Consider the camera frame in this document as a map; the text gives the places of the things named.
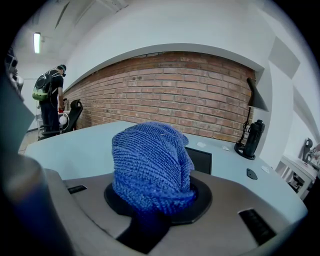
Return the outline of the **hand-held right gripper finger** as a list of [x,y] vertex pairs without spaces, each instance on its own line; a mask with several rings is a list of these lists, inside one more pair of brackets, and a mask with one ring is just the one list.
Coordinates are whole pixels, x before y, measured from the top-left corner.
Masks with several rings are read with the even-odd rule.
[[166,216],[133,216],[129,227],[116,240],[143,254],[148,254],[168,233],[171,220]]

